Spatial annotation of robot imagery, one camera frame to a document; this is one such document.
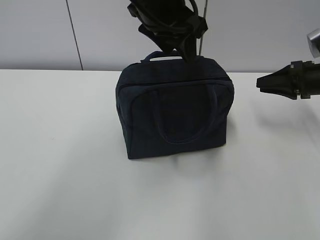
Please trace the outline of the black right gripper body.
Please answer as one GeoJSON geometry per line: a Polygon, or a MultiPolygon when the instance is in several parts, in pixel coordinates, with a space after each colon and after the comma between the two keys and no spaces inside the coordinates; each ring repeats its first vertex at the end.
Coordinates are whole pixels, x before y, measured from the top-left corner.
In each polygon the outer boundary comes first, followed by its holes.
{"type": "Polygon", "coordinates": [[[292,78],[294,92],[301,99],[310,99],[320,95],[320,64],[313,61],[293,61],[289,75],[292,78]]]}

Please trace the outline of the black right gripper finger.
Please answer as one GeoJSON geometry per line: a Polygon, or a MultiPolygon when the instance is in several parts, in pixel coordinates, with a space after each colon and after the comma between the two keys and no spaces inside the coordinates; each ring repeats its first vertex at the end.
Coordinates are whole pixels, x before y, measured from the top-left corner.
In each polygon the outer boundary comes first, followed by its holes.
{"type": "Polygon", "coordinates": [[[279,95],[291,100],[297,99],[295,90],[290,87],[260,87],[259,89],[261,93],[279,95]]]}
{"type": "Polygon", "coordinates": [[[286,66],[281,70],[278,70],[274,73],[259,77],[256,80],[257,88],[284,88],[284,89],[293,89],[293,83],[291,80],[291,67],[286,66]]]}

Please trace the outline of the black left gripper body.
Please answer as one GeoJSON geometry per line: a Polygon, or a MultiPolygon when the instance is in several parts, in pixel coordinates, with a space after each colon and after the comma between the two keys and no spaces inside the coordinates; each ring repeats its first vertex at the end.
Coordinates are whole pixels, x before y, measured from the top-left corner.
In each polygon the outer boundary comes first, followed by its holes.
{"type": "Polygon", "coordinates": [[[127,9],[141,24],[175,27],[177,35],[194,35],[197,39],[208,30],[206,19],[199,15],[194,0],[131,0],[127,9]]]}

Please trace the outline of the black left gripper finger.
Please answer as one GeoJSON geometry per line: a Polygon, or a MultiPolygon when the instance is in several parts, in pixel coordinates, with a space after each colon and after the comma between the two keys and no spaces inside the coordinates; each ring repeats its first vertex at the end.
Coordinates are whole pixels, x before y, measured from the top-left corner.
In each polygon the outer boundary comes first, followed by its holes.
{"type": "Polygon", "coordinates": [[[183,37],[176,45],[176,50],[185,62],[192,62],[197,56],[197,38],[191,34],[183,37]]]}
{"type": "Polygon", "coordinates": [[[163,24],[144,24],[138,27],[138,31],[154,42],[163,52],[170,53],[177,49],[176,36],[178,30],[175,27],[163,24]]]}

